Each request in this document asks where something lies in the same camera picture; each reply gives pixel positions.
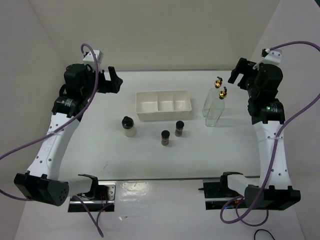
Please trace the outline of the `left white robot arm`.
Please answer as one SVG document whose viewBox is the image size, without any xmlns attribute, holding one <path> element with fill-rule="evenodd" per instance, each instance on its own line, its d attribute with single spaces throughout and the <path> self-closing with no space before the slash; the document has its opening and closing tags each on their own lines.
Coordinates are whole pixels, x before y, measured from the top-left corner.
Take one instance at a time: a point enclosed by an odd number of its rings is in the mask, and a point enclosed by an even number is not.
<svg viewBox="0 0 320 240">
<path fill-rule="evenodd" d="M 118 93 L 123 80 L 118 77 L 113 66 L 108 67 L 110 79 L 103 71 L 95 73 L 89 64 L 71 64 L 64 72 L 65 83 L 51 110 L 51 120 L 47 134 L 38 154 L 25 173 L 17 173 L 14 184 L 28 201 L 36 201 L 61 206 L 66 198 L 75 195 L 94 200 L 104 194 L 107 187 L 98 184 L 93 175 L 79 174 L 79 179 L 59 180 L 60 167 L 71 140 L 80 124 L 83 114 L 97 86 L 98 93 Z"/>
</svg>

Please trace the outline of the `spice jar black lid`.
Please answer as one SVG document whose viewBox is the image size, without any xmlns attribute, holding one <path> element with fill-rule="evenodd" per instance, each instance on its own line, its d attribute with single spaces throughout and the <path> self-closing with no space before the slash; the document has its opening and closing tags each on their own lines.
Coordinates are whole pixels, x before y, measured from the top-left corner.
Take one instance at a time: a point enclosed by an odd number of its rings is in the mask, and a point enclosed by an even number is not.
<svg viewBox="0 0 320 240">
<path fill-rule="evenodd" d="M 184 129 L 185 123 L 181 120 L 177 121 L 175 124 L 175 135 L 177 137 L 181 137 L 183 134 L 183 129 Z"/>
<path fill-rule="evenodd" d="M 170 142 L 170 132 L 168 130 L 163 130 L 161 132 L 161 144 L 163 146 L 168 146 Z"/>
</svg>

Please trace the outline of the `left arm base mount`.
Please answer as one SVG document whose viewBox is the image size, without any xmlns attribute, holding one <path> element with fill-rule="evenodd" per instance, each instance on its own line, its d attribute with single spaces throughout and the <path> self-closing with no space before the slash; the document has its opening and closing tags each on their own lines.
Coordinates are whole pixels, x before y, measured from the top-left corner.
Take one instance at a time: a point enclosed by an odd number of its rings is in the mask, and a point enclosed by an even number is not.
<svg viewBox="0 0 320 240">
<path fill-rule="evenodd" d="M 91 213 L 114 212 L 117 183 L 115 181 L 100 180 L 98 185 L 99 187 L 94 196 L 87 197 L 83 193 L 77 196 Z"/>
</svg>

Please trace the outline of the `glass oil bottle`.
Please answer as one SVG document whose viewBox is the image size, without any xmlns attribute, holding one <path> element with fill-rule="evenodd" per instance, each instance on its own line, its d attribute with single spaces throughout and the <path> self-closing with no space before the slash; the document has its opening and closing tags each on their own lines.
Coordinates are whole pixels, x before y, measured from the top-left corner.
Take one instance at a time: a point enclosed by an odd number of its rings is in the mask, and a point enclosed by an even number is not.
<svg viewBox="0 0 320 240">
<path fill-rule="evenodd" d="M 208 112 L 207 117 L 205 117 L 205 125 L 207 127 L 215 127 L 220 116 L 225 109 L 225 98 L 228 95 L 228 90 L 224 86 L 220 89 L 219 93 L 214 96 L 212 105 Z"/>
<path fill-rule="evenodd" d="M 204 118 L 208 116 L 208 113 L 211 108 L 212 102 L 215 98 L 215 95 L 219 93 L 222 85 L 223 85 L 223 79 L 218 76 L 217 80 L 214 82 L 214 87 L 208 91 L 207 97 L 205 99 L 205 102 L 202 108 L 202 115 Z"/>
</svg>

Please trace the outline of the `white bottle black cap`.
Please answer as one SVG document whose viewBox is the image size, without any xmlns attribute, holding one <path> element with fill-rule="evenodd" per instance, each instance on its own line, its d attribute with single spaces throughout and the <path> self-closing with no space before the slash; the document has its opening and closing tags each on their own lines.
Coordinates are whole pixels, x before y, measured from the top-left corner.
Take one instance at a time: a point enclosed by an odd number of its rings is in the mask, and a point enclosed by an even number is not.
<svg viewBox="0 0 320 240">
<path fill-rule="evenodd" d="M 125 116 L 121 121 L 121 125 L 126 137 L 132 138 L 136 135 L 137 129 L 135 127 L 134 120 L 131 117 Z"/>
</svg>

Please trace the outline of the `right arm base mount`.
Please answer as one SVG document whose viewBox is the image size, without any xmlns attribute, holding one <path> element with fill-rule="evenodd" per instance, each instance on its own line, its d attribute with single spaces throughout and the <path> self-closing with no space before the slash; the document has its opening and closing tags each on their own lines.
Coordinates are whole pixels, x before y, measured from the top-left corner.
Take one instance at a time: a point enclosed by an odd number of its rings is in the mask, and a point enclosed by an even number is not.
<svg viewBox="0 0 320 240">
<path fill-rule="evenodd" d="M 202 182 L 203 186 L 198 190 L 204 194 L 206 210 L 221 210 L 227 201 L 239 196 L 237 192 L 224 188 L 219 178 L 204 179 Z"/>
</svg>

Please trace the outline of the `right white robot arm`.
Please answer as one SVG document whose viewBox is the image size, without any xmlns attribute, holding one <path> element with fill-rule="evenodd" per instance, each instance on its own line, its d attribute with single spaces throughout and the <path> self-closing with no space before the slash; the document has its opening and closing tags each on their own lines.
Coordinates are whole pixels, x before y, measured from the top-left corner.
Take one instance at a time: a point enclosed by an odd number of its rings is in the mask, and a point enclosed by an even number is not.
<svg viewBox="0 0 320 240">
<path fill-rule="evenodd" d="M 255 130 L 259 150 L 259 180 L 239 172 L 225 172 L 219 184 L 220 193 L 229 197 L 234 192 L 244 198 L 250 209 L 283 211 L 301 200 L 301 192 L 293 188 L 284 147 L 285 111 L 277 99 L 283 80 L 282 70 L 270 63 L 240 58 L 228 82 L 248 93 L 248 113 Z"/>
</svg>

